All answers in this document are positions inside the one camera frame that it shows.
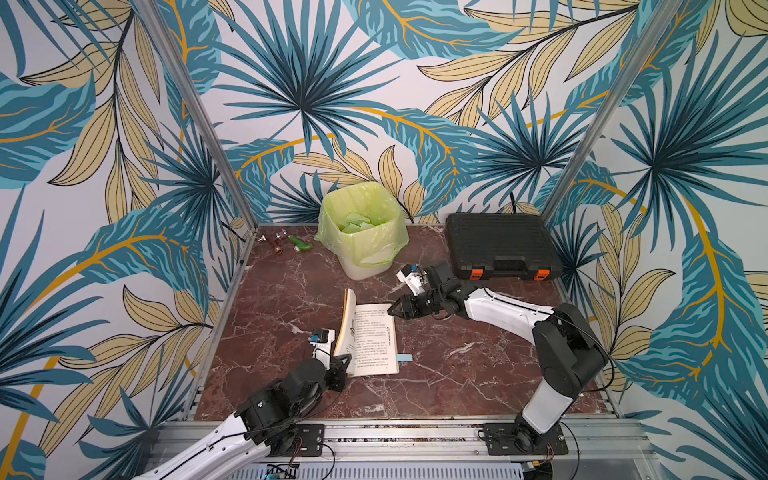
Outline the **yellow cover book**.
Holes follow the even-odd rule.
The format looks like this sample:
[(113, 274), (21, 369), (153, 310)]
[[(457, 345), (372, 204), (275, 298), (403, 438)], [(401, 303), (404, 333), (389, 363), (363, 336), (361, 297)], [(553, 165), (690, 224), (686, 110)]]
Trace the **yellow cover book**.
[(344, 292), (342, 323), (335, 356), (349, 355), (348, 377), (399, 373), (395, 320), (388, 303), (358, 304), (351, 289)]

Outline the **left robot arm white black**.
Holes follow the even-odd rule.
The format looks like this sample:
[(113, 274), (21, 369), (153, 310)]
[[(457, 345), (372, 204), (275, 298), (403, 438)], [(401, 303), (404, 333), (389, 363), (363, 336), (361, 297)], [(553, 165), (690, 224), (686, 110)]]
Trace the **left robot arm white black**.
[(342, 392), (352, 356), (303, 360), (253, 393), (211, 433), (140, 479), (225, 479), (249, 463), (288, 451), (298, 424), (327, 391)]

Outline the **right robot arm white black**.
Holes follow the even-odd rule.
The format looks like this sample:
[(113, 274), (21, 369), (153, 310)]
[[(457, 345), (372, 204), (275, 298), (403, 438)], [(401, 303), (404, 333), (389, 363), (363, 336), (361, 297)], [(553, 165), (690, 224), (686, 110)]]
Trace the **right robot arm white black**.
[(399, 319), (446, 313), (512, 333), (536, 349), (542, 380), (517, 415), (513, 434), (531, 450), (560, 422), (611, 357), (575, 306), (537, 305), (496, 293), (477, 281), (456, 277), (440, 262), (423, 270), (407, 264), (396, 273), (410, 292), (389, 307)]

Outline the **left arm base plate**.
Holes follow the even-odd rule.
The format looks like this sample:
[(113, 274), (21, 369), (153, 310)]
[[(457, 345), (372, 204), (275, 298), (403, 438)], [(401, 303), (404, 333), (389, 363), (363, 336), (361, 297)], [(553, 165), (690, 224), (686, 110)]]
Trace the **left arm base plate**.
[(299, 424), (268, 438), (269, 457), (320, 457), (326, 426), (322, 423)]

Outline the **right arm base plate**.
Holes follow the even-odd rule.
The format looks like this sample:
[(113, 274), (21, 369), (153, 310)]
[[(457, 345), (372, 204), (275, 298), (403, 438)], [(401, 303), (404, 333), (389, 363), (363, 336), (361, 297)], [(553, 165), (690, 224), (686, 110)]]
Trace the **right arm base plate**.
[(546, 433), (516, 423), (485, 423), (479, 429), (478, 437), (490, 456), (550, 458), (569, 453), (559, 423)]

